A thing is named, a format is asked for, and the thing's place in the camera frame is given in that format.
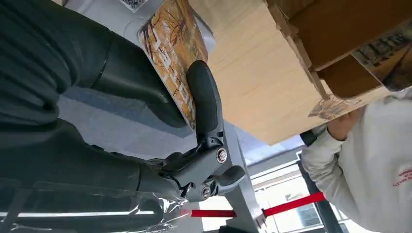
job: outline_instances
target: hand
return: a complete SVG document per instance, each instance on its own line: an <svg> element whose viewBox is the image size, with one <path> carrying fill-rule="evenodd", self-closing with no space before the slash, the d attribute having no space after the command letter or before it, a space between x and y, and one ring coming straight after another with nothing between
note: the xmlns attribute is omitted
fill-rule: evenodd
<svg viewBox="0 0 412 233"><path fill-rule="evenodd" d="M338 141L344 141L361 114L362 109L357 109L330 121L327 125L329 134Z"/></svg>

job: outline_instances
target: metal screw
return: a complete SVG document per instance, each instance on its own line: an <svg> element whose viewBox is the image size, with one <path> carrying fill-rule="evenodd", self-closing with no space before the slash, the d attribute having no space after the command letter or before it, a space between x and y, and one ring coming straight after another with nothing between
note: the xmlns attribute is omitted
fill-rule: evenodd
<svg viewBox="0 0 412 233"><path fill-rule="evenodd" d="M204 199L210 197L210 193L211 193L211 190L210 190L210 187L209 187L209 186L206 186L206 187L204 187L204 188L202 189L202 197L203 197Z"/></svg>
<svg viewBox="0 0 412 233"><path fill-rule="evenodd" d="M227 152L224 148L220 148L217 153L217 159L220 164L224 163L227 159Z"/></svg>

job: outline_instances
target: person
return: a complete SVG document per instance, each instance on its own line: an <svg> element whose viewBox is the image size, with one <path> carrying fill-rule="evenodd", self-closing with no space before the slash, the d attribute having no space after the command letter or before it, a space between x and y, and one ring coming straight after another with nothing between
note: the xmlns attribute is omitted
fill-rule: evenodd
<svg viewBox="0 0 412 233"><path fill-rule="evenodd" d="M326 199L365 229L412 232L411 91L327 124L302 164Z"/></svg>

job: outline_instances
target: red strap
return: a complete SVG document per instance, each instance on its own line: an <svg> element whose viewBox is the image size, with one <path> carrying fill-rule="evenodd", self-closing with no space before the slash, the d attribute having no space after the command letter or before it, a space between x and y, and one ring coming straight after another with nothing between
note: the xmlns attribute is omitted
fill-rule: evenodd
<svg viewBox="0 0 412 233"><path fill-rule="evenodd" d="M192 217L236 217L233 210L192 210Z"/></svg>
<svg viewBox="0 0 412 233"><path fill-rule="evenodd" d="M310 203L322 201L324 199L325 199L325 197L324 197L323 193L318 192L318 193L309 195L309 196L304 197L304 198L293 200L291 202L284 203L284 204L281 204L281 205L263 210L263 214L266 217L268 217L268 216L272 216L272 215L275 215L275 214L278 214L278 213L281 213L281 212L284 212L284 211L287 211L287 210L291 210L291 209L303 206L303 205L307 205L307 204L310 204Z"/></svg>
<svg viewBox="0 0 412 233"><path fill-rule="evenodd" d="M263 210L263 214L268 217L287 210L297 208L299 206L311 204L318 201L325 200L323 193L318 192L309 195L304 198L290 201L266 210ZM192 217L236 217L236 213L233 210L192 210Z"/></svg>

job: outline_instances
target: window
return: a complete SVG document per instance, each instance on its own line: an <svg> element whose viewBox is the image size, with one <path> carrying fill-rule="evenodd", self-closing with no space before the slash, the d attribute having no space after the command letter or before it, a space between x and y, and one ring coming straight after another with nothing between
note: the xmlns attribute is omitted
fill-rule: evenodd
<svg viewBox="0 0 412 233"><path fill-rule="evenodd" d="M277 206L309 195L299 167L294 164L274 168L252 179L257 202L261 208ZM331 204L344 233L371 233L348 219ZM268 232L273 233L324 233L323 224L314 204L288 210L267 219Z"/></svg>

